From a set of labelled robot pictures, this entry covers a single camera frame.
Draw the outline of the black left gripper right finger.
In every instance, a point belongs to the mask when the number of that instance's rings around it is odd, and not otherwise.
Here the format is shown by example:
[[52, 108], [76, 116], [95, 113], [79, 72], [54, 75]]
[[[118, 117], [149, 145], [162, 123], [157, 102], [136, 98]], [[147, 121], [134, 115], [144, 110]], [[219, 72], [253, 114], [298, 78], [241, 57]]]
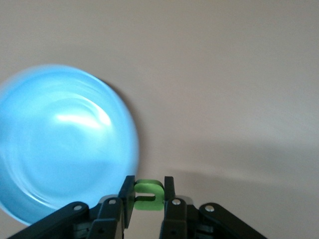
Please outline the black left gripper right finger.
[[265, 236], [217, 203], [196, 208], [175, 194], [174, 178], [164, 178], [162, 239], [264, 239]]

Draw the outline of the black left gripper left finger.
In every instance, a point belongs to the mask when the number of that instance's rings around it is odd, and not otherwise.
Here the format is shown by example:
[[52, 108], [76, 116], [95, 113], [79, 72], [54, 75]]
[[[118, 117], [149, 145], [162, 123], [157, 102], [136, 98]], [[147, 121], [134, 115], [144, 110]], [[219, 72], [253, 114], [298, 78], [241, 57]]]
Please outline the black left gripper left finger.
[[122, 239], [135, 202], [135, 176], [127, 176], [117, 196], [108, 196], [93, 208], [73, 202], [11, 239]]

